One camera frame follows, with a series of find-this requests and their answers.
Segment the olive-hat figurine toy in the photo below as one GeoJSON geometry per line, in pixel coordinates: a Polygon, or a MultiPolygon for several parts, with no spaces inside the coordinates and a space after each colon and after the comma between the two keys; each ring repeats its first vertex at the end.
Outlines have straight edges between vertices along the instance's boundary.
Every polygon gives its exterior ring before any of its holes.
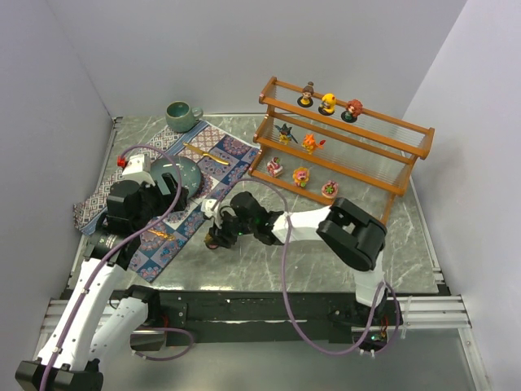
{"type": "Polygon", "coordinates": [[[204,243],[208,249],[213,250],[219,248],[219,245],[214,243],[212,240],[205,240],[204,243]]]}

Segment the strawberry cake toy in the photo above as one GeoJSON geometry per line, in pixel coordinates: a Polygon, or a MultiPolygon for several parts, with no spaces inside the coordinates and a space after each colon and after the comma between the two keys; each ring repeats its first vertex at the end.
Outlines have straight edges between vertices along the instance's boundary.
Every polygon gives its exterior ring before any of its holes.
{"type": "Polygon", "coordinates": [[[283,172],[283,166],[281,164],[281,160],[278,157],[272,158],[266,165],[268,174],[272,178],[278,177],[283,172]]]}

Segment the pink sunflower pig toy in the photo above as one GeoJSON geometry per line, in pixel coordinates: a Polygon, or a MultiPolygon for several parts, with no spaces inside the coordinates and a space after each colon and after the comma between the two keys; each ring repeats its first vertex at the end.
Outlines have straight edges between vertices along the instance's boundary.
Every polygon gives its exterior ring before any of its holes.
{"type": "Polygon", "coordinates": [[[292,178],[296,186],[306,188],[309,182],[309,170],[305,167],[299,167],[293,171],[292,178]]]}

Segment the pink bear clover toy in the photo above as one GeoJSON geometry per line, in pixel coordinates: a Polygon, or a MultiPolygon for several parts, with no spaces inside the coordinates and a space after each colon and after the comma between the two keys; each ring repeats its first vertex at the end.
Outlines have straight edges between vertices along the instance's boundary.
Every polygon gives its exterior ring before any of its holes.
{"type": "Polygon", "coordinates": [[[338,195],[338,192],[339,184],[332,180],[326,182],[321,188],[322,196],[329,200],[333,200],[338,195]]]}

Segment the orange fox figurine toy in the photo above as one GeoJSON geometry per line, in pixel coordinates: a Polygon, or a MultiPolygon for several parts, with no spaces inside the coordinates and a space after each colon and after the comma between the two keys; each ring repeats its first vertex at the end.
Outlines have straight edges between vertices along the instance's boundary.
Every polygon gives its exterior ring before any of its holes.
{"type": "Polygon", "coordinates": [[[325,142],[325,139],[317,142],[313,134],[306,134],[303,138],[301,146],[309,155],[312,155],[317,149],[323,149],[325,142]]]}

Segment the brown-haired bun figurine toy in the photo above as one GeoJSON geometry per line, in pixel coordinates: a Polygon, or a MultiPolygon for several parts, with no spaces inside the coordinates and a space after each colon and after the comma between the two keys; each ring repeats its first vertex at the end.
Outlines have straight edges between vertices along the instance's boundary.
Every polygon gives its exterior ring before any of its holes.
{"type": "Polygon", "coordinates": [[[297,104],[302,108],[310,108],[313,106],[314,84],[309,81],[302,89],[300,97],[297,99],[297,104]]]}

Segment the yellow duck figurine toy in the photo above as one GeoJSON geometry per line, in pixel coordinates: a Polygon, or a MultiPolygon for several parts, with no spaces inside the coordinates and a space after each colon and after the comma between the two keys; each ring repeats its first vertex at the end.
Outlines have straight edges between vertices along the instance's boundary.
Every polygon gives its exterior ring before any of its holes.
{"type": "Polygon", "coordinates": [[[331,116],[335,113],[336,97],[332,93],[327,93],[322,96],[318,111],[324,116],[331,116]]]}

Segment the red-haired figurine toy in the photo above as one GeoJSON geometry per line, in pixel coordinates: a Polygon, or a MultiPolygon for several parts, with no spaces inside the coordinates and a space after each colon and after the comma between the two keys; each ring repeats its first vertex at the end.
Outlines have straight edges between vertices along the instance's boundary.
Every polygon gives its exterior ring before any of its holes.
{"type": "Polygon", "coordinates": [[[363,104],[358,99],[352,99],[345,105],[341,114],[341,119],[347,123],[355,123],[358,117],[363,113],[363,104]]]}

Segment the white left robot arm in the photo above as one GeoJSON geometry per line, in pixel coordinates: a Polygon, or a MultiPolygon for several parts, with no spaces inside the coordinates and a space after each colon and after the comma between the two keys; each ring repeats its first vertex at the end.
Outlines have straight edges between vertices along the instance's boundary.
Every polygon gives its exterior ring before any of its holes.
{"type": "Polygon", "coordinates": [[[23,361],[15,379],[24,390],[100,390],[100,366],[139,327],[164,325],[160,294],[133,286],[103,325],[117,280],[141,245],[141,235],[187,204],[187,190],[175,174],[158,178],[126,174],[115,182],[85,248],[85,260],[52,335],[33,361],[23,361]]]}

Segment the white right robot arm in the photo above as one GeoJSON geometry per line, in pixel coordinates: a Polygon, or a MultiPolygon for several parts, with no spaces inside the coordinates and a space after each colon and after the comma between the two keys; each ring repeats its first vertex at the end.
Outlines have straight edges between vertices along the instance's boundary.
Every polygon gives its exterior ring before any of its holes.
{"type": "Polygon", "coordinates": [[[212,220],[205,238],[210,249],[231,248],[241,235],[253,235],[267,246],[321,240],[353,269],[357,303],[372,306],[383,300],[381,259],[387,228],[345,198],[320,209],[289,213],[269,211],[243,191],[228,205],[205,200],[201,210],[212,220]]]}

